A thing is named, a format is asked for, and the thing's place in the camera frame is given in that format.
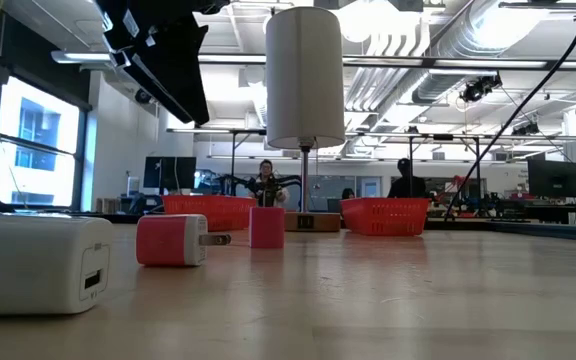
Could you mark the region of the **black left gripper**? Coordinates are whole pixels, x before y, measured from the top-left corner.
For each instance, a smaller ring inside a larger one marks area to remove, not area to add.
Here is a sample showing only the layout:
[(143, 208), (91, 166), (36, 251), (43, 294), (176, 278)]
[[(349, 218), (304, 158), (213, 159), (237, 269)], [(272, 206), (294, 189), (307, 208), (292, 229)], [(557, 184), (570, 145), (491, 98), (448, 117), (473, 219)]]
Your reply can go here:
[[(113, 66), (179, 121), (207, 123), (198, 55), (208, 27), (197, 24), (190, 5), (175, 0), (95, 0), (95, 6)], [(120, 52), (137, 44), (137, 54)]]

